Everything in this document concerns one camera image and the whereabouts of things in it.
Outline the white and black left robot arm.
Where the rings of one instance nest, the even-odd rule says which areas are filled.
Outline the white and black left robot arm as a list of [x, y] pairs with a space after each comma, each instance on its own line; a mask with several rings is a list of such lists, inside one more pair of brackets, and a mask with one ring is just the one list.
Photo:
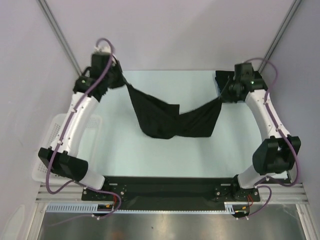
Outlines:
[[93, 111], [107, 92], [109, 70], [119, 72], [117, 59], [112, 52], [95, 51], [91, 55], [91, 65], [85, 69], [72, 89], [70, 107], [60, 131], [48, 148], [40, 148], [38, 157], [47, 167], [46, 189], [50, 194], [57, 194], [62, 189], [50, 188], [50, 174], [54, 173], [68, 179], [68, 183], [77, 183], [93, 189], [93, 194], [100, 200], [110, 196], [111, 188], [105, 184], [105, 177], [89, 168], [89, 163], [77, 157], [81, 138]]

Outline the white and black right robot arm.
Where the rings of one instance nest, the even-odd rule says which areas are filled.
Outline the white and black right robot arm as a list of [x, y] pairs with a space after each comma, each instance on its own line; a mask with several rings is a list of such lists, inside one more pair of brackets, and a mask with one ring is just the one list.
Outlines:
[[270, 87], [263, 78], [256, 78], [252, 63], [247, 60], [234, 66], [234, 77], [228, 91], [235, 102], [244, 101], [251, 110], [258, 126], [261, 144], [252, 155], [252, 164], [236, 175], [230, 187], [231, 196], [242, 201], [264, 181], [274, 180], [274, 175], [296, 169], [295, 179], [289, 187], [298, 183], [300, 163], [298, 152], [301, 140], [284, 127], [271, 100]]

